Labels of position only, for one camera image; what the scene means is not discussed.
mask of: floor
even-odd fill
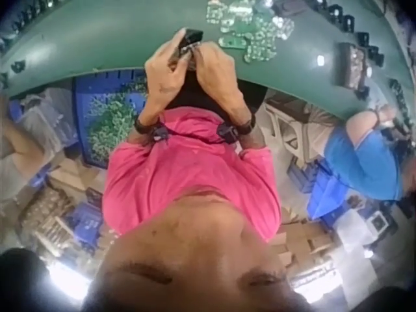
[[[276,187],[282,206],[290,207],[301,217],[306,217],[309,196],[299,192],[286,175],[292,155],[273,136],[272,123],[264,107],[260,108],[256,117],[274,156]],[[365,259],[362,246],[355,246],[349,253],[343,247],[333,251],[331,256],[343,284],[342,288],[321,299],[327,300],[327,305],[324,302],[316,304],[318,311],[329,311],[329,306],[338,307],[336,310],[331,309],[332,311],[348,311],[381,287],[409,286],[415,273],[415,220],[408,220],[399,209],[393,209],[393,218],[398,224],[398,231],[377,245],[371,259]],[[348,308],[341,308],[340,302],[345,300]]]

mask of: green table surface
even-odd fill
[[[408,105],[413,103],[410,71],[387,20],[372,0],[338,0],[344,14],[356,18],[356,31],[370,33],[370,44],[385,54],[385,66],[376,68],[372,80],[386,99],[395,99],[388,79],[399,80]],[[204,31],[204,40],[218,40],[219,26],[205,20],[206,0],[67,0],[39,17],[16,39],[1,58],[8,73],[8,94],[18,95],[59,79],[98,71],[139,68],[173,33],[190,27]],[[336,44],[356,43],[320,14],[307,10],[293,17],[294,32],[287,41],[277,39],[278,55],[268,62],[246,64],[243,52],[235,57],[239,78],[275,88],[347,118],[367,104],[351,90],[334,85]],[[326,63],[317,66],[317,56]],[[14,73],[10,66],[26,61]]]

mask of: person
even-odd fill
[[[307,135],[311,149],[324,157],[340,181],[374,200],[400,200],[416,190],[416,158],[399,155],[384,139],[379,125],[392,121],[396,109],[384,105],[341,123],[316,107]]]
[[[146,105],[110,156],[102,209],[121,236],[83,311],[308,311],[267,244],[280,224],[272,156],[237,87],[233,58],[213,42],[192,50],[201,88],[239,131],[239,154],[218,136],[219,115],[165,110],[192,57],[172,69],[184,35],[146,62]]]
[[[13,198],[45,164],[44,149],[6,117],[8,99],[0,94],[0,203]]]

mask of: pink shirt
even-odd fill
[[[212,112],[191,107],[167,110],[161,121],[177,133],[212,141],[218,140],[222,123]],[[233,145],[179,135],[153,147],[123,142],[113,151],[103,197],[105,221],[123,234],[195,186],[218,190],[266,241],[277,232],[280,201],[268,148],[237,155]]]

